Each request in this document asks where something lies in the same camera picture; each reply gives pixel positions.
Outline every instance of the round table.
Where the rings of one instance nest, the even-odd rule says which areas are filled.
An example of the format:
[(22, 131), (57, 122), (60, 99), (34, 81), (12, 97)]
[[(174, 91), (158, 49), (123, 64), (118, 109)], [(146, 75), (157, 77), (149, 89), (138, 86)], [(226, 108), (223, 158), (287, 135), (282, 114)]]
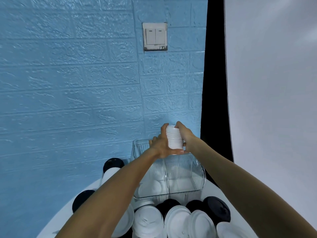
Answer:
[[(96, 180), (94, 183), (87, 186), (84, 190), (87, 190), (87, 189), (96, 190), (98, 189), (99, 184), (100, 184), (100, 180)], [(66, 221), (73, 214), (72, 205), (76, 196), (74, 196), (59, 212), (57, 212), (57, 214), (50, 220), (50, 222), (42, 229), (42, 231), (39, 233), (37, 238), (55, 237), (57, 232), (63, 227)], [(258, 238), (257, 235), (252, 230), (252, 228), (249, 226), (249, 224), (243, 219), (243, 217), (239, 214), (239, 212), (229, 202), (229, 200), (224, 195), (224, 193), (216, 185), (211, 183), (209, 180), (205, 181), (204, 188), (201, 192), (201, 200), (203, 200), (207, 196), (216, 196), (219, 199), (223, 200), (228, 205), (231, 211), (231, 223), (244, 229), (250, 235), (250, 238)]]

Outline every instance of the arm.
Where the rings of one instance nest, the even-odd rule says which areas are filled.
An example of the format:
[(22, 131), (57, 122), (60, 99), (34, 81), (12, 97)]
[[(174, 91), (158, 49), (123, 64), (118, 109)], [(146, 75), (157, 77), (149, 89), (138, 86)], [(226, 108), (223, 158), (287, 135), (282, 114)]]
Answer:
[(269, 187), (218, 154), (181, 122), (176, 127), (186, 150), (200, 161), (259, 238), (317, 237), (316, 230)]
[(121, 168), (81, 205), (58, 232), (56, 238), (111, 237), (127, 210), (135, 189), (155, 160), (175, 152), (184, 152), (168, 147), (165, 132), (167, 125), (162, 126), (158, 137), (153, 137), (148, 150)]

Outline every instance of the clear plastic container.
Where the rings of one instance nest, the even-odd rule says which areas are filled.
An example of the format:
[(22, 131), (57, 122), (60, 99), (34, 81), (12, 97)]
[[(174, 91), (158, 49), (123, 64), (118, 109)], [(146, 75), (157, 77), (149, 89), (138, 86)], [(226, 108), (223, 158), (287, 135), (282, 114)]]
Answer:
[[(149, 147), (149, 140), (133, 141), (131, 159), (136, 159)], [(155, 203), (174, 198), (185, 203), (196, 198), (195, 194), (203, 188), (205, 178), (204, 168), (193, 154), (168, 156), (152, 164), (136, 189), (134, 198), (152, 197), (157, 199)]]

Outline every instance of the white backdrop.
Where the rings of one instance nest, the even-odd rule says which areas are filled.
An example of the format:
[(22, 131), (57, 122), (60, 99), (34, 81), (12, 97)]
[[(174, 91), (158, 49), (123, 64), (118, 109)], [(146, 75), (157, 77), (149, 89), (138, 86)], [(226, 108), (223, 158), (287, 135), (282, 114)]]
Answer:
[(317, 228), (317, 0), (225, 0), (235, 163)]

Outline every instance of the blue wallpaper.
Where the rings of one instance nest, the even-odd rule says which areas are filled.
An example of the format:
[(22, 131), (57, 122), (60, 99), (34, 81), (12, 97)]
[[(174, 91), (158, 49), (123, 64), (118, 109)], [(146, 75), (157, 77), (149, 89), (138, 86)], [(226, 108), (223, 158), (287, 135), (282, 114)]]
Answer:
[[(33, 238), (108, 158), (200, 135), (207, 0), (0, 0), (0, 228)], [(168, 23), (143, 52), (142, 22)]]

